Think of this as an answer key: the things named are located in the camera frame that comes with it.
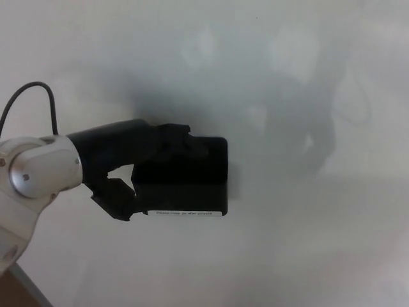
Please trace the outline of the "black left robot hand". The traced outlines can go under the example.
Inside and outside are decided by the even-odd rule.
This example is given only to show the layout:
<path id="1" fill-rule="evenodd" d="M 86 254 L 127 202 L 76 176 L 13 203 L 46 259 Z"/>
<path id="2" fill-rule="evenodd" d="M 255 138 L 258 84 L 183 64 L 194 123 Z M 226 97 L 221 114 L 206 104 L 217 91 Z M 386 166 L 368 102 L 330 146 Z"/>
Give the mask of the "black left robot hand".
<path id="1" fill-rule="evenodd" d="M 119 178 L 108 174 L 122 166 L 149 160 L 167 161 L 175 155 L 203 159 L 207 148 L 190 127 L 180 124 L 150 125 L 144 120 L 127 120 L 68 135 L 82 164 L 82 183 L 91 198 L 111 217 L 129 221 L 141 211 L 137 193 Z"/>

